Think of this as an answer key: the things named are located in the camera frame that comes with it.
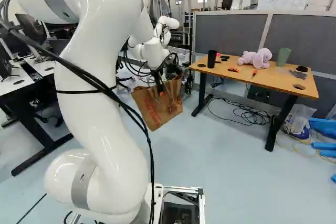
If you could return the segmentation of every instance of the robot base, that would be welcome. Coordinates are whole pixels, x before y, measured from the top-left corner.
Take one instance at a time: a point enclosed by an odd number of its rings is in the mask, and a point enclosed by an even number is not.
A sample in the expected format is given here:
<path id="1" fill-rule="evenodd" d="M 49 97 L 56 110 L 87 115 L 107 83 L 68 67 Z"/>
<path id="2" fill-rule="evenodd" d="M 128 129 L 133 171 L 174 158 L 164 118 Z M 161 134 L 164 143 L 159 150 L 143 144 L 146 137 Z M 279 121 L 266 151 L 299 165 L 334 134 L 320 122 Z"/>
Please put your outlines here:
<path id="1" fill-rule="evenodd" d="M 190 206 L 195 206 L 197 212 L 197 219 L 192 222 L 192 224 L 205 224 L 205 196 L 204 189 L 200 187 L 163 187 L 160 184 L 155 184 L 154 187 L 155 194 L 155 210 L 154 210 L 154 224 L 162 224 L 165 221 L 165 201 L 164 198 L 170 194 L 171 196 L 175 196 L 174 198 L 178 198 L 180 202 L 183 204 L 183 201 L 186 202 Z M 149 186 L 146 196 L 145 196 L 145 206 L 150 206 L 151 202 L 151 187 Z M 144 210 L 145 208 L 141 207 L 138 218 L 136 218 L 131 224 L 147 224 L 149 210 Z M 68 224 L 78 224 L 81 215 L 75 214 L 73 218 L 68 222 Z M 182 220 L 175 220 L 175 223 L 182 224 Z"/>

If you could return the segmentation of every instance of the green cup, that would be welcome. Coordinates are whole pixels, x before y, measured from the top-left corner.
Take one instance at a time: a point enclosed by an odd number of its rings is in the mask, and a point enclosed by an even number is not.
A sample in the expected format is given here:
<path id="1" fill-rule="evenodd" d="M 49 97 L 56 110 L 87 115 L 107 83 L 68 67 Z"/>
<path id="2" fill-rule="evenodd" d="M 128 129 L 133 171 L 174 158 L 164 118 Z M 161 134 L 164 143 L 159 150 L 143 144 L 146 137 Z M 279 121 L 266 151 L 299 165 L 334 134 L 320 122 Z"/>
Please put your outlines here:
<path id="1" fill-rule="evenodd" d="M 277 60 L 278 67 L 283 67 L 286 64 L 291 52 L 292 52 L 292 49 L 290 48 L 284 48 L 284 47 L 280 48 L 278 60 Z"/>

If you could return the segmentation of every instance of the red screwdriver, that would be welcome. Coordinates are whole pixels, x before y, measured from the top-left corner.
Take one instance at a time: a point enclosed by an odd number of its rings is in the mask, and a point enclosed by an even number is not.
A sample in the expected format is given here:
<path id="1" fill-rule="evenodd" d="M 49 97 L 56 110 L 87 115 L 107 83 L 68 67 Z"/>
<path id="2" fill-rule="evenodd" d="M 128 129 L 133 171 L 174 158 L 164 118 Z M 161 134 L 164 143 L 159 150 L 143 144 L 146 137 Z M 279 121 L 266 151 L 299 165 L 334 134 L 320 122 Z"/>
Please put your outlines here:
<path id="1" fill-rule="evenodd" d="M 258 70 L 257 70 L 257 69 L 255 69 L 255 70 L 254 70 L 254 72 L 253 72 L 252 78 L 253 78 L 254 76 L 256 76 L 256 75 L 257 75 L 257 72 L 258 72 Z"/>

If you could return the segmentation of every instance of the gray floor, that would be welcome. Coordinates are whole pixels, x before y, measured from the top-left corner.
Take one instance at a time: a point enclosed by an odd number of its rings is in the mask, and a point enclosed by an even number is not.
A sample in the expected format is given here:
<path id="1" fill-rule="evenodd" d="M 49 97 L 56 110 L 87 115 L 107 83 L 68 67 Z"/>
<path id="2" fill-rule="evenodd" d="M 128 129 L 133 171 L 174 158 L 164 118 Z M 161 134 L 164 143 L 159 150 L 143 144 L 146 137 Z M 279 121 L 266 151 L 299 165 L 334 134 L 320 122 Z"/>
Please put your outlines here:
<path id="1" fill-rule="evenodd" d="M 129 94 L 123 90 L 118 94 L 136 108 Z M 206 223 L 210 224 L 336 221 L 336 185 L 329 179 L 336 173 L 335 165 L 279 146 L 272 153 L 265 151 L 268 125 L 240 126 L 219 120 L 206 109 L 191 117 L 197 95 L 194 91 L 184 101 L 182 114 L 151 132 L 157 183 L 204 187 Z M 233 107 L 220 101 L 212 103 L 211 109 L 237 119 Z M 148 157 L 143 134 L 125 113 L 122 116 Z M 52 124 L 44 127 L 55 130 Z M 65 133 L 66 129 L 54 131 L 55 137 Z M 292 143 L 283 134 L 278 135 L 278 141 L 286 146 Z M 36 142 L 20 123 L 0 131 L 1 223 L 16 223 L 45 193 L 43 179 L 48 164 L 61 152 L 80 146 L 72 140 L 19 176 L 10 177 L 13 166 L 40 149 Z M 67 206 L 47 196 L 21 223 L 60 224 L 68 211 Z M 85 218 L 81 222 L 94 223 Z"/>

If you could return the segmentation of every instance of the plush bunny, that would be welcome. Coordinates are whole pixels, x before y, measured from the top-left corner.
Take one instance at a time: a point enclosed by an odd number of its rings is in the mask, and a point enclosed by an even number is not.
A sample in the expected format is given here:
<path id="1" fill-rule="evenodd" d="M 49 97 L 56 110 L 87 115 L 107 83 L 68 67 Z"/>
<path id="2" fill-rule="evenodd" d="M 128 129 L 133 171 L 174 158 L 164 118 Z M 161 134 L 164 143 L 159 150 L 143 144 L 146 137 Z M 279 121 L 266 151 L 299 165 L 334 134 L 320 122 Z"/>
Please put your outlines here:
<path id="1" fill-rule="evenodd" d="M 272 53 L 267 48 L 261 48 L 258 52 L 244 51 L 243 56 L 238 59 L 238 65 L 253 64 L 256 69 L 269 68 L 268 61 Z"/>

